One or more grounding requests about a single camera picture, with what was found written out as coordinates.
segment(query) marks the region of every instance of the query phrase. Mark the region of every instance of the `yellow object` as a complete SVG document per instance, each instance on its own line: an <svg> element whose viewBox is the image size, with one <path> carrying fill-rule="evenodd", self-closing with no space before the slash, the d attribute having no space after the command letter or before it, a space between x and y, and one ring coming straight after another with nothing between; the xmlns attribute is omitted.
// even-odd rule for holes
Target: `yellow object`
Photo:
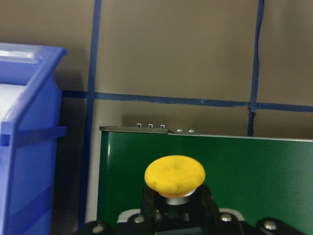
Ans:
<svg viewBox="0 0 313 235"><path fill-rule="evenodd" d="M183 197L205 179L203 166L193 158L172 155L153 161L146 169L146 184L165 197Z"/></svg>

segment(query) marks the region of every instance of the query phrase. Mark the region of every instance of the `blue plastic bin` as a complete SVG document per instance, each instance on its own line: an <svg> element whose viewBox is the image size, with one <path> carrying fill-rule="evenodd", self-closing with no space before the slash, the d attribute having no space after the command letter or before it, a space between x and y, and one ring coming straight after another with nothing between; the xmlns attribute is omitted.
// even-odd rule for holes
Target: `blue plastic bin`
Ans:
<svg viewBox="0 0 313 235"><path fill-rule="evenodd" d="M0 119L0 235L48 235L66 50L0 43L0 84L25 86Z"/></svg>

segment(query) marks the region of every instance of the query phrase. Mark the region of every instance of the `green surface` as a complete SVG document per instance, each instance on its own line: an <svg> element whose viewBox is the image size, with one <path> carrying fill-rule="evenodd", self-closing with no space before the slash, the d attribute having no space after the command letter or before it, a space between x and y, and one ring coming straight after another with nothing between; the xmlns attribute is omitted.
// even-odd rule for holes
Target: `green surface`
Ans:
<svg viewBox="0 0 313 235"><path fill-rule="evenodd" d="M140 208L144 171L166 155L197 159L220 208L275 217L312 235L313 142L102 132L98 219Z"/></svg>

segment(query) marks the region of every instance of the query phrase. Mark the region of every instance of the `yellow button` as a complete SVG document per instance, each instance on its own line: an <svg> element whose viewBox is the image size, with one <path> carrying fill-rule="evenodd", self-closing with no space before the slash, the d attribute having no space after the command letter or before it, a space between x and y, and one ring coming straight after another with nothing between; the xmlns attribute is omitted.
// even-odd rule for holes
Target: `yellow button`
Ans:
<svg viewBox="0 0 313 235"><path fill-rule="evenodd" d="M205 179L203 166L193 158L172 155L159 158L146 169L146 184L166 197L182 197Z"/></svg>

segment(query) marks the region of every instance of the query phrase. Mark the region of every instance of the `beige surface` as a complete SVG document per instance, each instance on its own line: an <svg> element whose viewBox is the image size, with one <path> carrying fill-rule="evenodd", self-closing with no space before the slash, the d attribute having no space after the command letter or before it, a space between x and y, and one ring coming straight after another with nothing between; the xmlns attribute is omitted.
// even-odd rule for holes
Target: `beige surface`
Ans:
<svg viewBox="0 0 313 235"><path fill-rule="evenodd" d="M249 101L257 0L106 0L98 92Z"/></svg>
<svg viewBox="0 0 313 235"><path fill-rule="evenodd" d="M313 105L312 12L311 0L266 1L259 102Z"/></svg>
<svg viewBox="0 0 313 235"><path fill-rule="evenodd" d="M63 98L60 125L68 134L58 140L51 235L77 229L86 100Z"/></svg>
<svg viewBox="0 0 313 235"><path fill-rule="evenodd" d="M96 219L98 194L101 125L134 126L153 123L165 124L168 129L178 128L201 131L202 134L246 136L248 109L215 108L191 105L170 105L134 101L96 100L93 115L91 162L86 221Z"/></svg>
<svg viewBox="0 0 313 235"><path fill-rule="evenodd" d="M86 91L93 5L91 0L1 0L0 42L66 48L57 84L62 90Z"/></svg>
<svg viewBox="0 0 313 235"><path fill-rule="evenodd" d="M259 110L254 124L255 137L313 139L313 113Z"/></svg>

